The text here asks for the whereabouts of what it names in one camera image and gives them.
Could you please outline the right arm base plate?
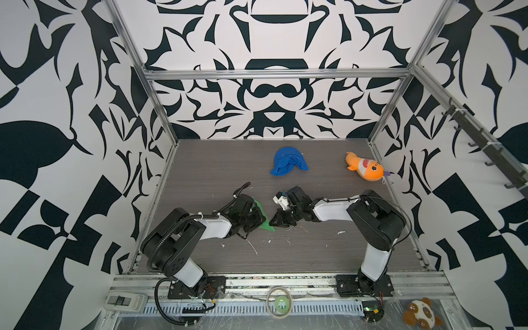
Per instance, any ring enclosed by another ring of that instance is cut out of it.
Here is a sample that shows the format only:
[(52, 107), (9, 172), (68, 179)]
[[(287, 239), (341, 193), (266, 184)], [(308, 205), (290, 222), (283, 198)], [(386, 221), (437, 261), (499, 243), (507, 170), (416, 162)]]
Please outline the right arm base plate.
[(339, 274), (335, 276), (336, 291), (340, 297), (374, 296), (379, 298), (393, 296), (393, 283), (389, 275), (382, 275), (377, 281), (363, 273)]

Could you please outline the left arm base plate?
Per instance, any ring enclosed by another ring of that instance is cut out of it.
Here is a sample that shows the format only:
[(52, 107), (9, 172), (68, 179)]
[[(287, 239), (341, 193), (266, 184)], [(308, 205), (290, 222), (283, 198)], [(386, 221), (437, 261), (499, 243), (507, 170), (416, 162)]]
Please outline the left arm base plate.
[(168, 299), (215, 299), (225, 293), (226, 280), (225, 276), (203, 276), (193, 287), (188, 287), (181, 281), (172, 281), (169, 287)]

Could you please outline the green square paper sheet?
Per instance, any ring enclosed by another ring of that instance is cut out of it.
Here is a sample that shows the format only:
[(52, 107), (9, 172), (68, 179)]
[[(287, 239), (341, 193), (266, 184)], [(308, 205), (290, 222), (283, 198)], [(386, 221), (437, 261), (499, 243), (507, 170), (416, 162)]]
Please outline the green square paper sheet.
[(268, 230), (268, 231), (271, 231), (271, 232), (275, 232), (276, 231), (275, 227), (270, 225), (269, 217), (266, 215), (262, 204), (259, 201), (257, 201), (256, 199), (254, 199), (254, 202), (256, 203), (260, 213), (262, 214), (262, 217), (264, 218), (264, 222), (260, 225), (259, 228), (261, 228), (263, 230)]

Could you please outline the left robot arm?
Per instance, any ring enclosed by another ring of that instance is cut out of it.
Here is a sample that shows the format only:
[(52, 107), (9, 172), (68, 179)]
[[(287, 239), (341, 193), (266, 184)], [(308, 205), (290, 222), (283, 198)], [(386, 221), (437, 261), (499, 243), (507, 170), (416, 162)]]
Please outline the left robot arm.
[(147, 258), (149, 271), (178, 280), (199, 294), (204, 290), (208, 275), (191, 258), (198, 243), (232, 236), (246, 239), (266, 220), (254, 198), (245, 194), (211, 214), (191, 214), (176, 208), (147, 235), (140, 252)]

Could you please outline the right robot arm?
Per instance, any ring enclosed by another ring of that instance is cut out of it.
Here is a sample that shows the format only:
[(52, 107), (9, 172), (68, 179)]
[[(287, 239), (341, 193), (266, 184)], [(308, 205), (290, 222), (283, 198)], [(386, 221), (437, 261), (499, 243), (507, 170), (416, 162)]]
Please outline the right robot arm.
[(273, 202), (278, 206), (269, 223), (273, 227), (287, 228), (301, 220), (354, 223), (367, 242), (359, 275), (370, 283), (386, 274), (393, 248), (406, 227), (406, 219), (397, 206), (373, 190), (352, 197), (311, 199), (301, 187), (295, 186), (287, 192), (278, 192)]

